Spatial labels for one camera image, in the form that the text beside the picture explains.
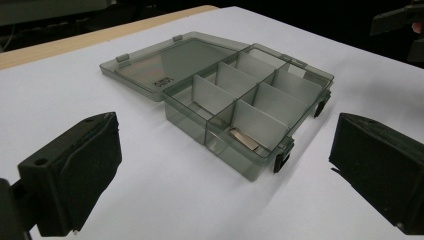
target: screw hole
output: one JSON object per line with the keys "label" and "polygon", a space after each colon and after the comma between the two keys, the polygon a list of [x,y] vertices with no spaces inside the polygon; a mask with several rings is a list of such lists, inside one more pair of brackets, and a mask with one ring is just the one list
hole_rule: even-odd
{"label": "screw hole", "polygon": [[46,164],[47,162],[48,162],[48,160],[47,160],[47,159],[45,159],[45,158],[41,158],[41,159],[37,159],[37,160],[35,160],[35,165],[37,165],[37,166],[41,166],[41,165]]}

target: transparent lid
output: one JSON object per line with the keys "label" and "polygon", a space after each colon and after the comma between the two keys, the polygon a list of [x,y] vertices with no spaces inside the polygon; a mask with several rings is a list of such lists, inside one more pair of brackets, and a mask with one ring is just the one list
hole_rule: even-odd
{"label": "transparent lid", "polygon": [[199,32],[179,35],[151,47],[102,63],[102,72],[152,99],[161,101],[162,91],[222,61],[248,44]]}

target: compartment box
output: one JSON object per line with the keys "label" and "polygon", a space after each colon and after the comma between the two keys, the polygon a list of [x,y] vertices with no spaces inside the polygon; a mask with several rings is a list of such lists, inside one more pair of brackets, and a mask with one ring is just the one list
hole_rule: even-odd
{"label": "compartment box", "polygon": [[255,181],[278,172],[293,133],[331,92],[333,76],[260,44],[199,32],[102,63],[103,74],[165,102],[166,118]]}

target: dark background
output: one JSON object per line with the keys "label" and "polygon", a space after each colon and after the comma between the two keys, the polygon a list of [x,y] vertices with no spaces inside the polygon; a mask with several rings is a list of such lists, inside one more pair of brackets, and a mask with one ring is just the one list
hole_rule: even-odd
{"label": "dark background", "polygon": [[[238,6],[326,38],[423,68],[423,63],[406,61],[411,43],[418,39],[418,34],[412,31],[410,25],[370,36],[374,16],[402,8],[409,3],[404,0],[120,0],[100,12],[16,25],[14,38],[6,51],[196,6],[214,5],[220,8]],[[51,27],[54,21],[60,24]],[[11,28],[12,26],[1,27],[0,35],[10,34]]]}

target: white tabletop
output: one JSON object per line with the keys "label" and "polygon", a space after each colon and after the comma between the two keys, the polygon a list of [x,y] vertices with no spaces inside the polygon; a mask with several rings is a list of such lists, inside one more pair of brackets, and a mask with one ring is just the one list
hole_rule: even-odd
{"label": "white tabletop", "polygon": [[[100,63],[190,31],[260,43],[335,76],[330,101],[294,134],[278,174],[246,180],[167,121],[163,102],[100,71]],[[213,10],[0,71],[0,177],[16,182],[29,155],[80,120],[115,111],[122,164],[82,231],[65,239],[424,239],[393,227],[328,161],[340,112],[424,142],[423,76],[244,9]],[[41,238],[37,228],[31,235]]]}

